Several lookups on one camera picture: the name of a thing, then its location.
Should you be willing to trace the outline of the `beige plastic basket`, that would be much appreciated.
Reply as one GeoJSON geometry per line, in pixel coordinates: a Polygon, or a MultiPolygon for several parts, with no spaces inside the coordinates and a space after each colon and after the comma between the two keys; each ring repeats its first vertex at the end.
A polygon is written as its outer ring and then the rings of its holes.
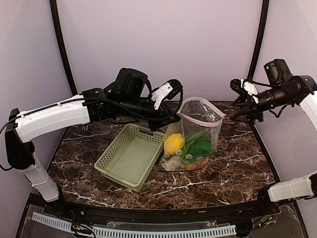
{"type": "Polygon", "coordinates": [[[105,178],[140,192],[164,143],[165,134],[127,124],[94,164],[105,178]]]}

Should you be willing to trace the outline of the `green white bok choy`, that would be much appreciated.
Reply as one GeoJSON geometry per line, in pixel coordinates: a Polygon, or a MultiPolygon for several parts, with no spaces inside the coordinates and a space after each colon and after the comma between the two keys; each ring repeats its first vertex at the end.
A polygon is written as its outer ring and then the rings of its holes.
{"type": "Polygon", "coordinates": [[[203,135],[195,135],[185,139],[185,146],[182,149],[181,159],[189,156],[189,159],[195,159],[199,156],[206,157],[210,155],[212,143],[209,139],[205,139],[203,135]]]}

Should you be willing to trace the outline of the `clear zip top bag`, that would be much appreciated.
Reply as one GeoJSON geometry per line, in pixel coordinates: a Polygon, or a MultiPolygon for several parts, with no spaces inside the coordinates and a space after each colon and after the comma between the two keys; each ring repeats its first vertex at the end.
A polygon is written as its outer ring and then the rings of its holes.
{"type": "Polygon", "coordinates": [[[170,124],[165,132],[159,167],[165,172],[200,169],[217,149],[225,114],[204,98],[190,97],[177,115],[180,121],[170,124]]]}

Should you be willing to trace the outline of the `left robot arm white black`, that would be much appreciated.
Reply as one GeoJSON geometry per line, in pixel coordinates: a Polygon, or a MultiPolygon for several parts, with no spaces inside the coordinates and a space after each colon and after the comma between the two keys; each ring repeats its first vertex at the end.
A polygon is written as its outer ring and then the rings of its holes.
{"type": "Polygon", "coordinates": [[[31,111],[13,109],[4,134],[7,161],[11,169],[21,171],[28,181],[50,203],[59,216],[66,216],[70,206],[61,189],[40,164],[33,139],[73,125],[128,117],[146,121],[150,130],[178,122],[177,110],[165,100],[183,97],[183,86],[177,79],[152,88],[148,76],[136,69],[122,68],[115,81],[106,88],[83,91],[64,101],[31,111]]]}

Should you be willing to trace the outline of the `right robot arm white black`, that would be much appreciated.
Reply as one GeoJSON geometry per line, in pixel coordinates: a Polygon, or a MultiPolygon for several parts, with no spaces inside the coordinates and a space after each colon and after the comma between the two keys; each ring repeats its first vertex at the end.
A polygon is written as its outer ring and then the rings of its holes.
{"type": "MultiPolygon", "coordinates": [[[[257,82],[251,79],[233,79],[230,88],[238,93],[235,105],[239,107],[231,120],[254,124],[264,120],[264,112],[276,118],[274,112],[280,107],[300,106],[313,126],[317,125],[317,83],[308,75],[293,75],[284,59],[275,59],[264,65],[269,83],[267,90],[259,92],[257,82]]],[[[258,192],[253,211],[263,215],[279,202],[297,199],[311,199],[317,196],[317,174],[312,172],[300,178],[271,183],[258,192]]]]}

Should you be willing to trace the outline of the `yellow lemon top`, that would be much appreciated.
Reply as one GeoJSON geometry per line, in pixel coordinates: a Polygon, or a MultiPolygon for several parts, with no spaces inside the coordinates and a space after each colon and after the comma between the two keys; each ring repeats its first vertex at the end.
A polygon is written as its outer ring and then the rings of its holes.
{"type": "Polygon", "coordinates": [[[177,150],[181,150],[184,147],[185,140],[180,133],[174,133],[170,135],[164,143],[164,151],[169,155],[174,155],[177,150]]]}

